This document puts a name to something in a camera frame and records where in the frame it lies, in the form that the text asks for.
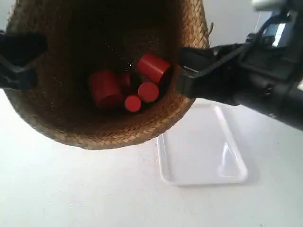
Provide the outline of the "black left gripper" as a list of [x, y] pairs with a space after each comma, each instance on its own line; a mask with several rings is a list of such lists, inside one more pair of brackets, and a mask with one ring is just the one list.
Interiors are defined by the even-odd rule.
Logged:
[[0, 88], [30, 90], [37, 85], [34, 69], [25, 66], [47, 50], [47, 38], [40, 33], [8, 34], [0, 31]]

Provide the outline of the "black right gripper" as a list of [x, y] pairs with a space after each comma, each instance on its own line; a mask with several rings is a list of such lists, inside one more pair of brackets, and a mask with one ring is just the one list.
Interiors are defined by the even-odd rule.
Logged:
[[303, 48], [221, 45], [178, 51], [177, 91], [256, 111], [302, 111]]

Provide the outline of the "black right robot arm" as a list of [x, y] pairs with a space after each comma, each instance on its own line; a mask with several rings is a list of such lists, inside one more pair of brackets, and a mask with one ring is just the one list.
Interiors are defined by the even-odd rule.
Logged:
[[303, 128], [303, 3], [254, 0], [256, 11], [277, 11], [243, 44], [179, 50], [177, 91], [188, 98], [243, 105]]

